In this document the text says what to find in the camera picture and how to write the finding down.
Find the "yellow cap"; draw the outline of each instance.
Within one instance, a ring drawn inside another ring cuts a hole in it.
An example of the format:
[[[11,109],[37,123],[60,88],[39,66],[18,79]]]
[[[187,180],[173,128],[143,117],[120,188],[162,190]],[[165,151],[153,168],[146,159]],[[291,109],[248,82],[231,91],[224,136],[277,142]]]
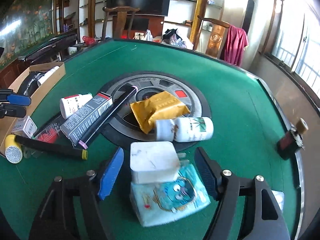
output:
[[[88,151],[82,150],[82,159],[87,160],[88,159]]]
[[[17,164],[22,160],[21,145],[14,141],[15,135],[9,134],[4,140],[5,157],[11,163]]]
[[[307,123],[305,122],[305,120],[303,120],[302,118],[300,118],[296,124],[296,128],[299,134],[303,135],[306,133],[306,131],[309,130]]]

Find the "red shirt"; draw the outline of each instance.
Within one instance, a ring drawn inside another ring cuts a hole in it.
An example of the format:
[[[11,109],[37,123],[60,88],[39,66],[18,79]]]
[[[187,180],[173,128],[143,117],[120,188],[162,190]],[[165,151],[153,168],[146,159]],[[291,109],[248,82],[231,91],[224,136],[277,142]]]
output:
[[[240,67],[244,48],[248,45],[248,37],[245,31],[230,25],[220,59]]]

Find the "small white box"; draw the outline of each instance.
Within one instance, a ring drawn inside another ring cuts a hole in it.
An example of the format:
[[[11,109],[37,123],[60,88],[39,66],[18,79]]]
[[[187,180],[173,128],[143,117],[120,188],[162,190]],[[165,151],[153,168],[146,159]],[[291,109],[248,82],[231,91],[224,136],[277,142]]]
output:
[[[171,142],[134,142],[130,168],[135,184],[162,183],[177,179],[180,161]]]
[[[25,116],[23,118],[19,118],[13,129],[12,134],[21,135],[23,137],[32,138],[33,134],[36,132],[37,126],[31,119],[31,117]]]

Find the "red plastic bag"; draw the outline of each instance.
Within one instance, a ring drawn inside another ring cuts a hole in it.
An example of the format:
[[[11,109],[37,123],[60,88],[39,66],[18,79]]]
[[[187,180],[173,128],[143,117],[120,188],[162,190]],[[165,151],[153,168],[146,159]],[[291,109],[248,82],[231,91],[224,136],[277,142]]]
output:
[[[96,41],[94,38],[88,37],[88,36],[82,36],[82,40],[86,45],[94,44]]]

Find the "wooden chair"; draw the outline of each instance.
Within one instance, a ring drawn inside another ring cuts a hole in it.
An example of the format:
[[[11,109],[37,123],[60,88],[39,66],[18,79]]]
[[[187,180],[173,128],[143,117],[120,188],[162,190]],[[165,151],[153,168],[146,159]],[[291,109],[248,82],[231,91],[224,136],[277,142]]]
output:
[[[230,24],[226,23],[226,22],[219,21],[217,19],[202,18],[199,15],[198,15],[198,18],[199,18],[199,20],[201,20],[201,24],[200,24],[200,29],[198,30],[198,33],[197,33],[195,41],[194,41],[193,51],[195,51],[198,47],[203,22],[204,21],[211,22],[213,24],[213,26],[212,26],[211,35],[210,35],[209,42],[208,42],[207,49],[206,49],[205,53],[212,56],[212,57],[217,57],[220,46],[221,46],[221,42],[223,39],[224,32],[226,29],[228,29],[230,27]]]
[[[104,41],[106,39],[107,22],[108,22],[108,17],[109,17],[110,12],[117,12],[116,28],[113,33],[114,38],[121,38],[121,35],[124,30],[125,22],[127,20],[127,13],[132,12],[129,27],[128,27],[128,33],[127,33],[127,39],[128,39],[129,33],[131,31],[131,27],[132,27],[134,14],[139,10],[140,10],[140,8],[133,8],[130,6],[122,6],[122,7],[117,6],[117,7],[113,7],[113,8],[103,7],[103,11],[106,13],[106,16],[103,21],[101,40]]]

